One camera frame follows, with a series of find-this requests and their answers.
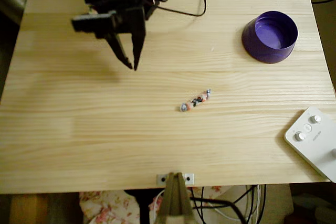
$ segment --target wooden tabletop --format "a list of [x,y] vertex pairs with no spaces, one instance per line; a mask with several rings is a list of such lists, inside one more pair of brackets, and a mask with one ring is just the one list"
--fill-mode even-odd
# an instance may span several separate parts
[[[274,65],[241,44],[244,25],[268,10],[299,29]],[[310,0],[207,0],[199,18],[156,10],[137,72],[73,31],[86,11],[83,0],[27,2],[0,106],[0,193],[149,188],[176,171],[196,186],[325,180],[283,140],[311,105],[336,120]],[[130,36],[121,39],[132,58]],[[177,110],[207,88],[205,104]]]

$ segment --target metal bracket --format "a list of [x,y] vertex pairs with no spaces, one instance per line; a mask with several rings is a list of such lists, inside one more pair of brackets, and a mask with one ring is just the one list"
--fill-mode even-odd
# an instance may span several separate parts
[[[169,174],[158,174],[156,176],[156,185],[157,186],[166,186],[166,181]],[[186,186],[192,186],[195,184],[195,178],[193,173],[184,173],[182,174],[184,183]]]

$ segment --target small object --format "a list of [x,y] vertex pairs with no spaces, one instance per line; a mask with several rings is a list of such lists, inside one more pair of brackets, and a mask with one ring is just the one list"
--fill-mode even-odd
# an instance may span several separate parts
[[277,63],[292,52],[298,28],[284,13],[265,12],[248,23],[241,37],[246,51],[265,63]]
[[306,135],[302,132],[302,131],[298,131],[296,134],[295,134],[295,139],[297,141],[303,141],[306,139]]
[[202,102],[205,102],[209,99],[211,93],[211,89],[207,89],[203,93],[201,93],[197,98],[193,99],[190,102],[182,103],[180,110],[181,111],[188,111],[191,110],[191,108],[196,107],[200,105]]
[[313,115],[310,120],[313,122],[313,123],[319,123],[321,122],[322,118],[319,116],[319,115]]

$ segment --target button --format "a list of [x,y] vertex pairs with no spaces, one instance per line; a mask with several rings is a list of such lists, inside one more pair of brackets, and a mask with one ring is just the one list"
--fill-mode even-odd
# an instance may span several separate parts
[[322,118],[319,116],[319,115],[313,115],[310,120],[313,122],[313,123],[319,123],[321,122]]
[[310,124],[306,123],[306,124],[303,126],[303,129],[304,129],[304,131],[306,131],[306,132],[311,132],[312,127],[310,126]]
[[298,131],[297,133],[295,133],[295,139],[297,141],[303,141],[306,139],[306,135],[302,131]]

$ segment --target cloth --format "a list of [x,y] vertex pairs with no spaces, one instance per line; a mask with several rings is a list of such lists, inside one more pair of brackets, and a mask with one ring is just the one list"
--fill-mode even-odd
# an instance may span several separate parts
[[[204,198],[215,199],[224,192],[227,187],[204,187]],[[200,197],[201,187],[193,187],[195,197]],[[149,205],[150,222],[154,223],[154,201]],[[160,209],[163,197],[160,196],[156,203],[156,211]],[[89,191],[79,194],[79,204],[84,213],[86,223],[89,224],[138,224],[140,223],[139,206],[133,196],[123,190],[117,191]]]

